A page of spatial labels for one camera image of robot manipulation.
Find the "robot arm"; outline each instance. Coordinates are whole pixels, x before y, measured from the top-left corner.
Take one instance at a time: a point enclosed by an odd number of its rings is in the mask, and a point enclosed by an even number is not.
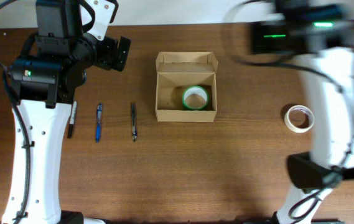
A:
[[[84,26],[80,4],[91,20]],[[103,220],[83,218],[78,212],[61,211],[58,178],[63,134],[75,89],[86,81],[85,70],[94,65],[121,72],[126,64],[131,41],[105,36],[117,9],[116,0],[37,0],[39,31],[29,37],[21,56],[9,69],[11,90],[18,101],[30,149],[26,149],[23,128],[14,110],[14,167],[2,223],[105,224]],[[37,56],[29,55],[34,41]],[[26,171],[30,178],[21,175]]]
[[[293,184],[285,204],[277,211],[280,224],[311,223],[321,201],[343,179],[348,179],[347,170],[354,169],[354,51],[344,47],[326,49],[320,51],[318,57],[297,56],[296,64],[329,74],[344,91],[340,92],[335,84],[324,78],[306,72],[300,75],[316,124],[311,151],[288,158]],[[333,168],[340,166],[346,169],[346,175],[336,175],[338,179],[332,180],[335,177]],[[295,204],[321,189],[319,199],[312,197],[292,210]],[[303,219],[292,219],[300,216]]]

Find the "blue pen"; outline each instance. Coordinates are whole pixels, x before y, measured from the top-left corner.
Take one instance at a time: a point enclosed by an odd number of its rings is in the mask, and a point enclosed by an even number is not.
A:
[[[101,138],[101,120],[102,120],[102,103],[98,105],[96,109],[96,143],[100,141]]]

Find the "green led light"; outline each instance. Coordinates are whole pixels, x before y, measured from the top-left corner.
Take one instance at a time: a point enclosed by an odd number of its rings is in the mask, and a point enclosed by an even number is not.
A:
[[[284,34],[276,34],[276,35],[264,35],[264,38],[285,38]]]
[[[315,22],[316,27],[333,27],[333,22]]]

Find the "green tape roll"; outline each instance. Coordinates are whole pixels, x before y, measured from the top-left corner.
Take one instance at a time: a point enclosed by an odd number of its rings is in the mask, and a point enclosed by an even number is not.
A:
[[[198,106],[198,107],[194,107],[192,105],[189,105],[186,102],[186,99],[191,95],[201,96],[205,100],[205,103],[203,105]],[[188,110],[203,110],[208,105],[208,100],[209,100],[208,93],[201,86],[191,86],[191,87],[187,88],[184,91],[184,93],[182,94],[182,104]]]

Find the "black pen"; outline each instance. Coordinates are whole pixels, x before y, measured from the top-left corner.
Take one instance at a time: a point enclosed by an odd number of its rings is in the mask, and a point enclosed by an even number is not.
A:
[[[133,142],[137,141],[137,118],[136,118],[136,105],[135,103],[131,103],[131,120],[133,123]]]
[[[69,123],[69,130],[67,132],[67,138],[72,138],[73,134],[73,127],[75,124],[75,119],[76,119],[76,111],[77,111],[77,101],[73,103],[73,108],[72,108],[72,117],[70,118],[70,123]]]

